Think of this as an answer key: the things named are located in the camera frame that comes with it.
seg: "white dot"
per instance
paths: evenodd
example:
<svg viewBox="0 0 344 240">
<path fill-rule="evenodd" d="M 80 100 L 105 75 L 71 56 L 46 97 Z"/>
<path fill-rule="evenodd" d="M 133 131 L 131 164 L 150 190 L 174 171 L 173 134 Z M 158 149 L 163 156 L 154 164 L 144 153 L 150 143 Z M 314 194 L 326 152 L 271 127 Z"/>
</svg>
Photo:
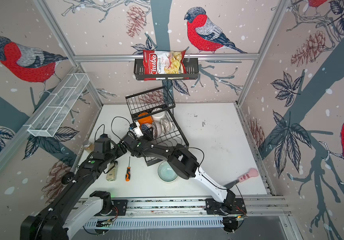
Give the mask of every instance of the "white dot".
<svg viewBox="0 0 344 240">
<path fill-rule="evenodd" d="M 15 190 L 15 187 L 10 187 L 7 190 L 5 190 L 4 194 L 10 195 L 13 193 L 14 190 Z"/>
</svg>

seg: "orange screwdriver handle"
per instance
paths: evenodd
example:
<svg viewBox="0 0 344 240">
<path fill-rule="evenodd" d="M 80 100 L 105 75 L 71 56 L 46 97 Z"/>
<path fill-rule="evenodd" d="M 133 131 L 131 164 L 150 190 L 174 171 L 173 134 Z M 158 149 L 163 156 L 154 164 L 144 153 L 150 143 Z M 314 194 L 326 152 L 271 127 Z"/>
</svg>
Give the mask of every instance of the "orange screwdriver handle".
<svg viewBox="0 0 344 240">
<path fill-rule="evenodd" d="M 131 179 L 131 167 L 127 167 L 127 174 L 125 175 L 125 180 L 128 182 Z"/>
</svg>

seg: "white wire basket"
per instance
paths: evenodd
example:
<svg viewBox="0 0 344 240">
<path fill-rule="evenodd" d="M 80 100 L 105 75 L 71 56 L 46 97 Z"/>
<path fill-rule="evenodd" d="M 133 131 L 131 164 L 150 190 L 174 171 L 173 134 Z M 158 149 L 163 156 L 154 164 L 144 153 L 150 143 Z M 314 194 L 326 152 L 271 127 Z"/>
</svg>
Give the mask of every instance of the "white wire basket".
<svg viewBox="0 0 344 240">
<path fill-rule="evenodd" d="M 28 132 L 35 137 L 53 137 L 88 82 L 85 73 L 69 74 L 64 86 L 57 93 L 51 93 L 53 99 L 31 124 Z"/>
</svg>

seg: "red chip bag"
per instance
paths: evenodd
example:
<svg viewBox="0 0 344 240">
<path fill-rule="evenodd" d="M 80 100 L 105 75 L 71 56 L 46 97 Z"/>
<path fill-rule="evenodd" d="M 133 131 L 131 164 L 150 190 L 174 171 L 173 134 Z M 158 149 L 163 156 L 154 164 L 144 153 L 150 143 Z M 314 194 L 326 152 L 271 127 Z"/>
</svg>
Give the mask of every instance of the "red chip bag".
<svg viewBox="0 0 344 240">
<path fill-rule="evenodd" d="M 185 50 L 181 52 L 143 50 L 144 74 L 156 75 L 187 73 L 187 71 L 185 70 L 185 66 L 183 64 L 184 54 Z M 146 81 L 162 79 L 165 78 L 145 78 L 144 80 Z"/>
</svg>

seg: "pink brush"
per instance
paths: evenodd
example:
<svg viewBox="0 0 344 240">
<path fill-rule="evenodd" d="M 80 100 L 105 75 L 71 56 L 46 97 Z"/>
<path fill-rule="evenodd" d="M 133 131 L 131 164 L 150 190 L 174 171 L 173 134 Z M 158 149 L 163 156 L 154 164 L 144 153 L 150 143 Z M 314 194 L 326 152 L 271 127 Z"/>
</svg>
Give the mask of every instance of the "pink brush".
<svg viewBox="0 0 344 240">
<path fill-rule="evenodd" d="M 251 178 L 251 177 L 257 177 L 259 175 L 259 172 L 256 168 L 251 168 L 249 169 L 249 172 L 247 172 L 246 174 L 242 175 L 241 177 L 239 177 L 238 179 L 224 185 L 224 187 L 226 189 L 230 189 L 231 187 L 233 187 L 233 185 L 239 183 L 239 182 L 244 182 L 245 180 Z"/>
</svg>

